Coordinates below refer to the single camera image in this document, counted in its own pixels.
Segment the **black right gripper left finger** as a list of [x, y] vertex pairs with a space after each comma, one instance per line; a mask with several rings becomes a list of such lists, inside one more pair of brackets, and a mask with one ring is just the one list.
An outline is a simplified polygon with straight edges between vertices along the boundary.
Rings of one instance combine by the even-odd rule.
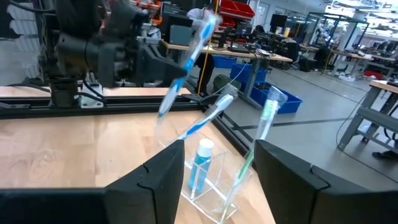
[[184, 175], [185, 145], [176, 140], [141, 166], [109, 184], [109, 223], [174, 223]]

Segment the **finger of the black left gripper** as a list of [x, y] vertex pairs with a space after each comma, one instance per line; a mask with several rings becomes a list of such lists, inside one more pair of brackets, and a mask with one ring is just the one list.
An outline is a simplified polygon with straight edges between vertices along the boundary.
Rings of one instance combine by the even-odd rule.
[[145, 45], [143, 54], [142, 73], [146, 83], [160, 82], [160, 86], [171, 86], [174, 80], [187, 75], [181, 65], [164, 57], [154, 45]]

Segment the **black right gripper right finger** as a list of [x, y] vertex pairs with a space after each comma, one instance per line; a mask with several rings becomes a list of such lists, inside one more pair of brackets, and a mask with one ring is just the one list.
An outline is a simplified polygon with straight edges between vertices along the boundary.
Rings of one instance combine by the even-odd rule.
[[397, 191], [374, 191], [264, 140], [256, 171], [276, 223], [397, 224]]

